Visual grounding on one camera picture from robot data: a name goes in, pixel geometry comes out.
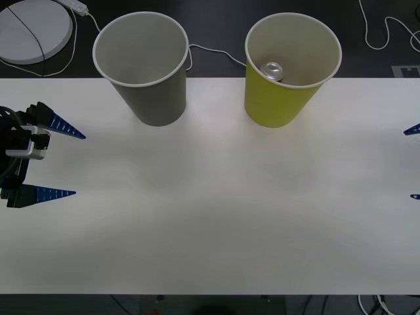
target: round base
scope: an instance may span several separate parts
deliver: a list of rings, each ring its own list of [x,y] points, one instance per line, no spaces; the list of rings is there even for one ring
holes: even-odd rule
[[[72,19],[56,2],[26,0],[10,8],[38,38],[45,59],[58,53],[72,35]],[[8,8],[0,12],[0,58],[4,61],[12,64],[43,61],[41,49],[25,25]]]

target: white table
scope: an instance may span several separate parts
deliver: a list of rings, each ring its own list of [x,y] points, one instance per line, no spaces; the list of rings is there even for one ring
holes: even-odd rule
[[[0,293],[405,294],[420,290],[419,79],[332,79],[288,126],[243,108],[244,79],[189,79],[167,127],[104,79],[2,79],[87,136],[53,134],[0,201]]]

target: paper cup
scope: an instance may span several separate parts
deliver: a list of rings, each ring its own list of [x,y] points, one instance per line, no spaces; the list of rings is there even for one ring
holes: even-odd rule
[[[164,126],[186,105],[188,38],[182,26],[156,12],[117,18],[98,35],[93,62],[139,120]]]
[[[297,13],[278,13],[257,22],[245,41],[247,72],[245,109],[265,127],[288,124],[341,64],[341,46],[323,23]],[[280,82],[259,68],[277,62],[283,68]]]

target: cup rim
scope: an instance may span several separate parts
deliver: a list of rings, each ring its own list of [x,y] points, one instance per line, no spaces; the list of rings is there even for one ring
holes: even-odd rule
[[[249,41],[249,37],[252,34],[252,32],[254,31],[254,29],[261,23],[263,23],[265,20],[268,20],[270,18],[273,18],[275,16],[300,16],[303,18],[307,18],[309,20],[315,21],[316,23],[318,23],[319,25],[321,25],[321,27],[323,27],[328,33],[330,33],[330,35],[332,36],[332,38],[334,38],[335,43],[337,44],[338,48],[339,48],[339,59],[337,62],[337,65],[335,67],[335,69],[331,72],[331,74],[329,76],[327,76],[325,79],[317,82],[317,83],[313,83],[313,84],[309,84],[309,85],[289,85],[289,84],[285,84],[285,83],[280,83],[274,80],[271,80],[269,78],[267,78],[267,76],[265,76],[257,67],[256,65],[254,65],[251,57],[249,56],[249,51],[248,51],[248,41]],[[279,87],[286,87],[288,89],[310,89],[313,87],[317,87],[323,83],[325,83],[326,81],[330,80],[339,70],[340,65],[341,65],[341,59],[343,57],[343,53],[341,51],[341,44],[339,39],[337,38],[337,36],[334,34],[334,32],[331,30],[331,28],[329,28],[328,26],[326,26],[324,23],[322,23],[321,21],[317,20],[316,18],[313,18],[309,15],[305,15],[305,14],[301,14],[301,13],[294,13],[294,12],[283,12],[283,13],[275,13],[275,14],[271,14],[269,16],[266,16],[265,18],[262,18],[261,20],[259,20],[257,23],[255,23],[253,25],[253,27],[249,30],[248,34],[247,34],[247,38],[245,40],[245,54],[247,56],[247,61],[249,62],[249,64],[251,65],[251,67],[265,80],[267,80],[270,83],[273,83],[275,85],[278,85]]]
[[[115,24],[116,22],[123,20],[125,18],[127,18],[128,16],[132,16],[132,15],[143,15],[143,14],[149,14],[149,15],[158,15],[161,17],[164,17],[170,21],[172,21],[176,26],[179,27],[179,29],[181,30],[182,34],[184,35],[185,38],[185,43],[186,43],[186,47],[185,47],[185,53],[184,56],[182,57],[181,62],[179,63],[179,65],[170,73],[168,73],[167,75],[165,75],[164,77],[152,81],[152,82],[148,82],[148,83],[124,83],[124,82],[120,82],[117,81],[115,79],[112,79],[111,77],[109,77],[108,75],[106,75],[102,69],[100,68],[100,66],[98,65],[98,62],[96,60],[96,46],[98,44],[98,40],[100,39],[100,37],[102,36],[102,34],[109,28],[111,27],[113,24]],[[102,28],[102,30],[100,31],[100,33],[98,34],[98,36],[96,37],[94,43],[93,43],[93,48],[92,48],[92,57],[93,57],[93,63],[95,68],[98,70],[98,72],[101,74],[102,77],[104,77],[105,79],[109,80],[112,83],[115,83],[116,85],[120,85],[122,87],[149,87],[151,85],[156,85],[158,83],[161,83],[162,81],[165,81],[167,79],[169,79],[172,75],[174,75],[185,63],[186,57],[188,56],[188,48],[189,48],[190,44],[188,42],[188,36],[184,30],[184,28],[181,26],[181,24],[179,24],[176,20],[174,20],[173,18],[171,18],[170,16],[167,16],[165,14],[162,13],[158,13],[158,12],[152,12],[152,11],[142,11],[142,12],[133,12],[133,13],[129,13],[129,14],[125,14],[123,16],[120,16],[119,18],[116,18],[115,20],[111,21],[107,26],[105,26],[104,28]]]

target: black floor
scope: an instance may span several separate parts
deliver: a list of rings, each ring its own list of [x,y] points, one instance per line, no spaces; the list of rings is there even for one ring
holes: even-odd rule
[[[115,295],[122,309],[109,295],[0,295],[0,314],[7,315],[362,315],[356,296],[315,295],[304,305],[308,296],[165,296],[156,303],[154,295]],[[362,297],[370,312],[372,296]],[[394,314],[415,314],[420,299],[407,296],[386,296],[386,304]]]

